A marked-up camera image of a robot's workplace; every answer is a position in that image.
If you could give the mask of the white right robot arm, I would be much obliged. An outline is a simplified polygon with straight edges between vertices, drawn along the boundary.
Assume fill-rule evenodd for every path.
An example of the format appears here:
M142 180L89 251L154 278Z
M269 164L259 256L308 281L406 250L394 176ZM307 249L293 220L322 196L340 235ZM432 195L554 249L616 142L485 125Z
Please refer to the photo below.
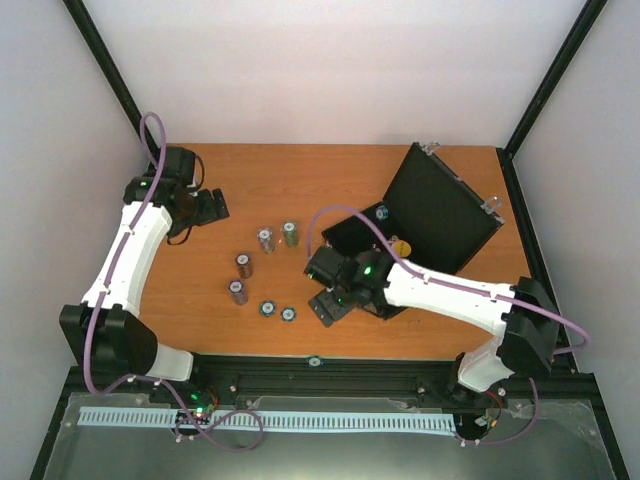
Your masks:
M482 393L515 374L544 378L551 372L557 314L544 289L530 278L516 285L482 283L386 252L345 257L329 247L316 250L304 273L324 288L311 305L325 326L354 308L384 319L397 309L416 309L489 333L489 341L459 360L454 381L469 391Z

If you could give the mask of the white dealer button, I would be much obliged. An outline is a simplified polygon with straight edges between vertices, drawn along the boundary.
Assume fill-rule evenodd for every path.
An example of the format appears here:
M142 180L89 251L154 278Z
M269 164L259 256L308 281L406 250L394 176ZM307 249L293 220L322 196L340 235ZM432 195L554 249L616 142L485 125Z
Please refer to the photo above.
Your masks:
M411 245L407 241L396 237L392 238L391 247L401 258L407 258L412 253Z

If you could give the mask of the brown chip stack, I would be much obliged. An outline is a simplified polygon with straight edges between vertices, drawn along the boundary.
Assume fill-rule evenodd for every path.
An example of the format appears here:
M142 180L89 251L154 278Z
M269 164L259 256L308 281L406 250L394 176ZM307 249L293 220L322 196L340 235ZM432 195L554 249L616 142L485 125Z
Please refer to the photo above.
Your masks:
M247 253L238 254L235 258L235 264L241 279L249 279L253 276L254 269L252 258Z

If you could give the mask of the green 20 chip stack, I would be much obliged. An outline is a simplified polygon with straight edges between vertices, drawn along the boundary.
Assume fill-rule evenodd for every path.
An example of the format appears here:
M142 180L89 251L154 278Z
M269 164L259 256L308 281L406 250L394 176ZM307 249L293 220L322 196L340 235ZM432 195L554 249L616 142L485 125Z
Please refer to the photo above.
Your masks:
M282 225L282 235L288 247L295 247L299 243L297 224L293 221L284 222Z

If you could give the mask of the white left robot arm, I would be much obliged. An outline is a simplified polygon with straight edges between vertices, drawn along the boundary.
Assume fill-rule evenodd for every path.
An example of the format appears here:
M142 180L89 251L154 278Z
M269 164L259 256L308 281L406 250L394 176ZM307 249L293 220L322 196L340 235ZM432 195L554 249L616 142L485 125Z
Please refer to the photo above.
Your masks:
M221 190L204 188L200 156L184 147L165 151L161 168L149 168L126 186L121 220L106 260L77 305L66 305L59 324L82 368L85 384L108 372L127 380L172 380L186 402L201 400L208 378L194 368L194 353L162 344L139 318L147 277L162 243L180 245L193 228L229 215Z

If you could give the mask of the blue 10 chip stack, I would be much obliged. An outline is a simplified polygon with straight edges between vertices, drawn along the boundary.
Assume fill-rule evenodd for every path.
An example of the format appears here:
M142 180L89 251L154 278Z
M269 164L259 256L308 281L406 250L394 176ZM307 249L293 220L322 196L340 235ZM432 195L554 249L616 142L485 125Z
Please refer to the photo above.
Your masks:
M273 231L270 228L261 228L257 232L257 239L263 252L271 253L275 250Z

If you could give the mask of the black poker set case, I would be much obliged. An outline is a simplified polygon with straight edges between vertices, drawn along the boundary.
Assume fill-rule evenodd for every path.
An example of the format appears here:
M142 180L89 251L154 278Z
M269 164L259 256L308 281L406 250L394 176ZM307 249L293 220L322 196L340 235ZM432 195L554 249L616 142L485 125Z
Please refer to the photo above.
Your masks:
M430 147L413 143L382 200L325 229L321 248L346 257L388 253L380 242L396 237L411 245L409 261L456 274L502 227L500 204L483 200ZM380 205L389 210L382 221Z

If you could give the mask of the black aluminium frame rail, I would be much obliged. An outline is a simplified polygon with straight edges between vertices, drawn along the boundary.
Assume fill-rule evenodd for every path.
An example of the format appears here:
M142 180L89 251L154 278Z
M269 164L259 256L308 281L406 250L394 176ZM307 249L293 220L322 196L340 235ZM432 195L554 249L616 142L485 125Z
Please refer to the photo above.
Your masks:
M482 394L462 393L454 387L452 361L371 361L324 359L310 366L307 358L242 357L205 355L196 362L195 380L172 382L188 405L195 404L197 392L212 391L222 405L244 406L263 396L389 398L420 408L447 412L480 411L492 405ZM535 380L543 400L587 400L596 408L604 403L593 374L575 373L561 361L549 377ZM500 381L490 391L497 396L506 390L507 400L533 398L526 376L514 375ZM123 383L113 393L149 393L156 403L177 405L162 387L134 380Z

